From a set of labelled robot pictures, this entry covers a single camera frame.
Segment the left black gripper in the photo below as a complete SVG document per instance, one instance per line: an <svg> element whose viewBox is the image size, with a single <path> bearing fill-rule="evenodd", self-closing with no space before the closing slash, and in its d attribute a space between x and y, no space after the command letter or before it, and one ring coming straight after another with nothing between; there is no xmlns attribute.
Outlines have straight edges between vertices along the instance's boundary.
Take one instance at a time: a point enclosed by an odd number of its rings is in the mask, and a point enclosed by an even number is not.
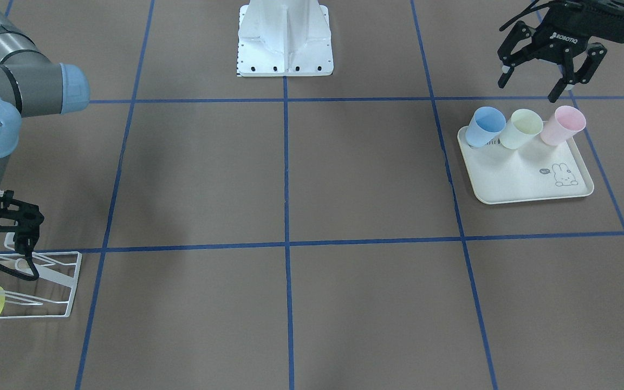
<svg viewBox="0 0 624 390"><path fill-rule="evenodd" d="M532 2L528 10L545 11L545 16L535 29L517 21L500 45L500 88L509 82L516 66L529 60L559 64L561 79L548 94L548 101L555 103L565 90L587 84L596 73L607 54L597 39L624 43L624 15L602 12L585 2ZM580 54L586 54L586 59L574 70L574 58Z"/></svg>

